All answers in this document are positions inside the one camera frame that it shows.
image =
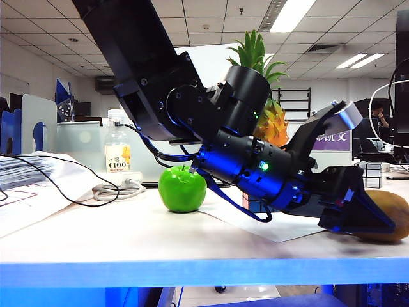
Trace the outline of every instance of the purple sign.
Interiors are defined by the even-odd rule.
[[[350,151],[350,131],[320,136],[315,141],[313,150],[338,150]]]

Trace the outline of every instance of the office chair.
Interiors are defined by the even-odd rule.
[[[369,139],[352,139],[352,156],[366,162],[395,163],[391,153],[379,152]]]

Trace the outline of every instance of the ceiling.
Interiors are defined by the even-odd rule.
[[[153,0],[174,46],[215,45],[258,29],[271,0]],[[0,35],[74,75],[112,75],[71,0],[1,0]],[[285,61],[292,79],[390,77],[396,12],[409,0],[316,0],[292,33],[263,32],[266,53]],[[340,43],[332,54],[308,54],[315,43]],[[335,69],[353,55],[386,53],[357,69]]]

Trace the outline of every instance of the green apple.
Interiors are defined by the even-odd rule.
[[[164,205],[172,212],[197,210],[206,196],[206,180],[187,166],[166,169],[159,179],[159,194]]]

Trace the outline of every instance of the bottle label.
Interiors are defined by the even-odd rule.
[[[130,171],[130,146],[106,145],[105,164],[108,173]]]

